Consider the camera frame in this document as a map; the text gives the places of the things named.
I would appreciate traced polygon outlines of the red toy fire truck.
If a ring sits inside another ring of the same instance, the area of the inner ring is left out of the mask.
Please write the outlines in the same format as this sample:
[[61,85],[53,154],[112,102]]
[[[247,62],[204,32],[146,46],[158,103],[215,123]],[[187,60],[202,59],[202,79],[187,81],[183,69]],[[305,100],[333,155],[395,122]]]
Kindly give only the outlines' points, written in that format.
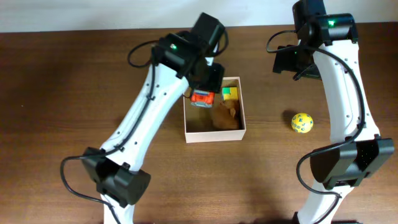
[[194,90],[190,98],[191,105],[203,108],[211,108],[215,99],[215,93],[203,90]]

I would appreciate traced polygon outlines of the multicoloured puzzle cube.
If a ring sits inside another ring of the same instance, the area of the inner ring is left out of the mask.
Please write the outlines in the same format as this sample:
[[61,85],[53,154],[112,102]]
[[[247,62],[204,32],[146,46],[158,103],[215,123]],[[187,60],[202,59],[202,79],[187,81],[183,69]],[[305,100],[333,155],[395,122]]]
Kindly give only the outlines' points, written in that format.
[[238,88],[236,86],[222,88],[222,100],[239,100]]

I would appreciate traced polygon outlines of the brown plush toy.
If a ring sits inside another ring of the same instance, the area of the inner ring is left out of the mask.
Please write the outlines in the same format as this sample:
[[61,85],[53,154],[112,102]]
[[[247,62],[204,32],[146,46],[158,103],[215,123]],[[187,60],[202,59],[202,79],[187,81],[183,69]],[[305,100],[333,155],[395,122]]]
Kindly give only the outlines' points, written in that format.
[[239,111],[240,105],[238,100],[223,100],[218,102],[211,111],[213,126],[220,130],[239,129]]

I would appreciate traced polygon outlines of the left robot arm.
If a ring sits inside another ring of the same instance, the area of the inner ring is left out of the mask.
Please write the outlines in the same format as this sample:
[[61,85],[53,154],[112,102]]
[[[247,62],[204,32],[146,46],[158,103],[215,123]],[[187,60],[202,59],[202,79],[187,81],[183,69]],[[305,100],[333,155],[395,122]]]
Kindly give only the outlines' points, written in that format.
[[82,163],[101,196],[106,224],[133,222],[134,206],[150,182],[141,166],[175,102],[189,88],[219,92],[224,68],[213,58],[224,33],[218,19],[201,13],[190,31],[160,38],[145,83],[117,130],[99,149],[84,151]]

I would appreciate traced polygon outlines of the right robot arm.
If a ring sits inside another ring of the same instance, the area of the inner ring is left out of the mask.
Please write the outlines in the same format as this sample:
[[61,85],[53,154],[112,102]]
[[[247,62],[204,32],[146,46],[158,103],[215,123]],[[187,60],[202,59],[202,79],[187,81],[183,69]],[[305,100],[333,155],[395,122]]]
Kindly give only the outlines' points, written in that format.
[[331,127],[331,144],[303,157],[314,183],[292,222],[333,223],[343,199],[393,155],[394,143],[381,137],[366,101],[353,16],[328,14],[320,0],[299,0],[292,11],[298,44],[275,50],[273,71],[321,80]]

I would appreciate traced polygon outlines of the white cardboard box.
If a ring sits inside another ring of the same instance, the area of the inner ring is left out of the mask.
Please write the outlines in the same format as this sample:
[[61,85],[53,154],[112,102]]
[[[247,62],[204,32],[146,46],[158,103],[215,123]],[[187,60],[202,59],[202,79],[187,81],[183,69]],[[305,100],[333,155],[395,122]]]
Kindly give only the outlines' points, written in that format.
[[224,77],[221,87],[237,88],[239,101],[237,119],[239,121],[239,129],[221,130],[216,129],[213,126],[211,113],[216,105],[222,100],[221,92],[215,94],[214,103],[211,108],[193,106],[188,98],[184,98],[183,111],[186,143],[240,141],[243,139],[246,132],[246,119],[241,89],[241,79],[239,77]]

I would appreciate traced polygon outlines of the yellow letter ball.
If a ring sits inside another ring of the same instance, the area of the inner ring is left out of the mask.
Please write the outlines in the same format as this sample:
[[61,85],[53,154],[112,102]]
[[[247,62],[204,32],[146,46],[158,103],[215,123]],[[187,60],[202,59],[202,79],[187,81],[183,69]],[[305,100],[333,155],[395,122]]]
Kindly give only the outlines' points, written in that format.
[[293,116],[291,126],[296,133],[308,133],[313,128],[313,118],[309,114],[298,113]]

